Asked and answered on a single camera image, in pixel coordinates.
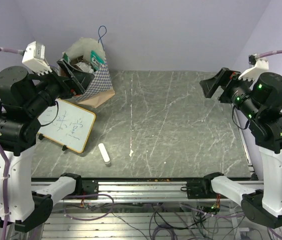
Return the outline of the checkered paper bag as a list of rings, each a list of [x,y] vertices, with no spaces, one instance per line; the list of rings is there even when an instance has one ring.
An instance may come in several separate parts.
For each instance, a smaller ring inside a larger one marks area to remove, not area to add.
[[[74,97],[79,105],[97,108],[115,95],[103,44],[106,34],[106,26],[101,25],[98,28],[98,39],[81,37],[62,53],[62,57],[76,69],[94,74],[86,92]],[[104,60],[104,65],[98,71],[90,63],[91,51],[95,51]]]

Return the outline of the green snack bag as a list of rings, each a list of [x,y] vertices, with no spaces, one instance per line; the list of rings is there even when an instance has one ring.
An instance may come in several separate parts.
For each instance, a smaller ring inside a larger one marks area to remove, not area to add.
[[[91,51],[90,53],[90,64],[95,71],[98,71],[102,65],[104,65],[104,60],[95,52]]]

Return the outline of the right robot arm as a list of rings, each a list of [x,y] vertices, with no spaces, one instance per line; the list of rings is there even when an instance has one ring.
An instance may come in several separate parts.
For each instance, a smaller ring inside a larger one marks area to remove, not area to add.
[[[282,227],[282,76],[265,71],[256,79],[222,68],[215,76],[200,81],[206,98],[218,88],[218,100],[232,104],[247,119],[263,164],[263,189],[253,189],[227,178],[220,172],[206,175],[202,194],[227,197],[241,206],[252,222],[270,229]]]

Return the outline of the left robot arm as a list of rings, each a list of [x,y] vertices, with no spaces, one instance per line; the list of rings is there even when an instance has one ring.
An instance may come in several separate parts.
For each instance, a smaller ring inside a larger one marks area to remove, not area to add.
[[[46,188],[31,189],[31,165],[39,116],[57,99],[83,94],[94,79],[60,59],[64,75],[54,70],[29,73],[25,67],[10,66],[0,72],[0,228],[10,224],[27,233],[43,224],[56,203],[83,193],[82,177],[63,173]]]

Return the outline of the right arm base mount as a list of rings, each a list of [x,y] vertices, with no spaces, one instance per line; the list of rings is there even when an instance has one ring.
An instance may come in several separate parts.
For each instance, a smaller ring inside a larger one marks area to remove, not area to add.
[[[215,195],[205,191],[201,180],[188,181],[185,186],[182,186],[180,190],[186,193],[188,199],[211,199]]]

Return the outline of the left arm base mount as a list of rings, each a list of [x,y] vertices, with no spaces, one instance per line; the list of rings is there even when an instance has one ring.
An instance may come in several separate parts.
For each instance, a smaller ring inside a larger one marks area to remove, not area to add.
[[[93,179],[82,179],[81,186],[77,192],[77,196],[87,200],[97,200],[99,193],[99,184]]]

